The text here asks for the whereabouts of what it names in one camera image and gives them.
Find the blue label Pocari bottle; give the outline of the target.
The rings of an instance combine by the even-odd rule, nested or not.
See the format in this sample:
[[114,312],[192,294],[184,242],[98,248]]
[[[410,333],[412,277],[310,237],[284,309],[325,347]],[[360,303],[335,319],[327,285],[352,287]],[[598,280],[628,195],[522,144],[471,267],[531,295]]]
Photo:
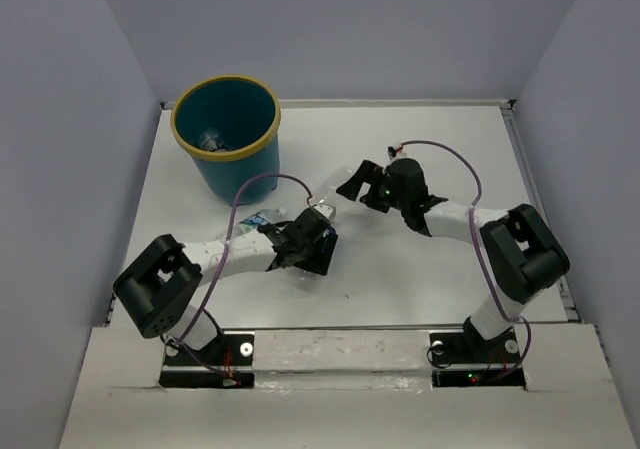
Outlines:
[[337,242],[336,230],[329,227],[310,246],[303,260],[294,265],[300,271],[298,283],[300,289],[311,290],[320,278],[328,274]]

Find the large crushed clear bottle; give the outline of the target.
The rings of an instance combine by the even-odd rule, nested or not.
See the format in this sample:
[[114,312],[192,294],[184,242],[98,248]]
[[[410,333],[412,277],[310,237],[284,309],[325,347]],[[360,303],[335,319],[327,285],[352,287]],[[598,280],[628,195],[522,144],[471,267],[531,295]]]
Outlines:
[[351,166],[340,166],[313,192],[310,205],[325,203],[336,208],[339,195],[336,193],[338,186],[343,184],[355,172]]

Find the green label water bottle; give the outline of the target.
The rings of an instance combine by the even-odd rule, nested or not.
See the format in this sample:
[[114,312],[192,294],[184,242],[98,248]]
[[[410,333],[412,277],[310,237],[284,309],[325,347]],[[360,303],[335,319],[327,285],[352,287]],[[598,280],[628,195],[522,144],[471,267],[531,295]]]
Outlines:
[[260,226],[276,224],[285,220],[284,208],[260,209],[244,219],[237,219],[231,226],[231,238],[243,236]]

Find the clear bottle with black label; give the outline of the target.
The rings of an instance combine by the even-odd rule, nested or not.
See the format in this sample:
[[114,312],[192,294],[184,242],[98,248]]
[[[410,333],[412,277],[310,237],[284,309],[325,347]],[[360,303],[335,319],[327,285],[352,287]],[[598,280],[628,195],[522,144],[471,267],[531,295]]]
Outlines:
[[214,128],[207,128],[198,136],[198,147],[206,152],[227,152],[228,147],[222,134]]

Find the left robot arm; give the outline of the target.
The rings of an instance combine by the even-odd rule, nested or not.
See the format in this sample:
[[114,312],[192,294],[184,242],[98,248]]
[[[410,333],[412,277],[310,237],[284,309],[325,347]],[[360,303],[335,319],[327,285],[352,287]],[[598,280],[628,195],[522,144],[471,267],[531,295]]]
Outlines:
[[262,220],[233,231],[231,239],[180,243],[156,237],[118,276],[113,292],[145,339],[170,339],[195,361],[209,367],[227,350],[213,316],[191,304],[196,289],[249,272],[295,267],[326,275],[337,243],[336,209],[316,204],[296,219]]

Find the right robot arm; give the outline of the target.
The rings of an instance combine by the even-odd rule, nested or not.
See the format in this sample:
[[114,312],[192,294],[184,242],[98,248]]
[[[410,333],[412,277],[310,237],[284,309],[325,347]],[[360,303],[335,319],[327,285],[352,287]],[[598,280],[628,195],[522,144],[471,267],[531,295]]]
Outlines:
[[484,302],[451,342],[438,347],[456,362],[482,361],[517,324],[524,309],[570,269],[570,261],[539,212],[529,204],[480,210],[432,194],[420,164],[396,159],[385,167],[365,160],[337,194],[386,213],[397,210],[414,232],[472,245],[488,284]]

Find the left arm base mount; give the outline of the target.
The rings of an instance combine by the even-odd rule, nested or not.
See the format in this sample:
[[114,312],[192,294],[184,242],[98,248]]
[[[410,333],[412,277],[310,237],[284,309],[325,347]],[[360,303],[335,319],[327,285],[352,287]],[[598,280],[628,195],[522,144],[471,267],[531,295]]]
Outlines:
[[255,334],[227,331],[201,351],[179,347],[168,336],[159,385],[168,389],[237,390],[254,387]]

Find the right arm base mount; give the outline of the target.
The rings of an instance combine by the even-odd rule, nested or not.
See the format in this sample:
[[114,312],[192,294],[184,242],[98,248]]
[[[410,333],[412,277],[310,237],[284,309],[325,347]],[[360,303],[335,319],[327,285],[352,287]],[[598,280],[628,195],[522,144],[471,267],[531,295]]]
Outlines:
[[513,329],[481,349],[465,346],[464,333],[461,331],[431,332],[426,350],[427,362],[432,367],[432,386],[436,389],[525,388],[523,369],[511,371],[520,356]]

